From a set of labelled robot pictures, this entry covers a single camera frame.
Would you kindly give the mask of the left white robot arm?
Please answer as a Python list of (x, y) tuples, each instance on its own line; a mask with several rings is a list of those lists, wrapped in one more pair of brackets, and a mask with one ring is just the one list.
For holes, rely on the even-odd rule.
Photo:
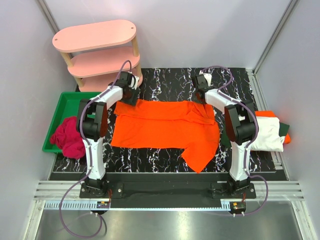
[(81, 190), (97, 197), (108, 193), (107, 175), (103, 162), (103, 140), (108, 131), (108, 109), (118, 101), (130, 106), (137, 104), (141, 78), (132, 72), (122, 71), (114, 82), (98, 95), (81, 99), (76, 117), (85, 149), (87, 170), (81, 178)]

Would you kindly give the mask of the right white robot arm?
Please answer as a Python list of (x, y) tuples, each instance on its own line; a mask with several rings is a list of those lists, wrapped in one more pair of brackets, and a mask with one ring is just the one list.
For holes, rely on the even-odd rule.
[(224, 114), (225, 132), (231, 143), (231, 165), (226, 186), (229, 195), (242, 194), (250, 186), (250, 152), (259, 126), (252, 102), (240, 101), (210, 86), (212, 75), (201, 73), (191, 78), (199, 101)]

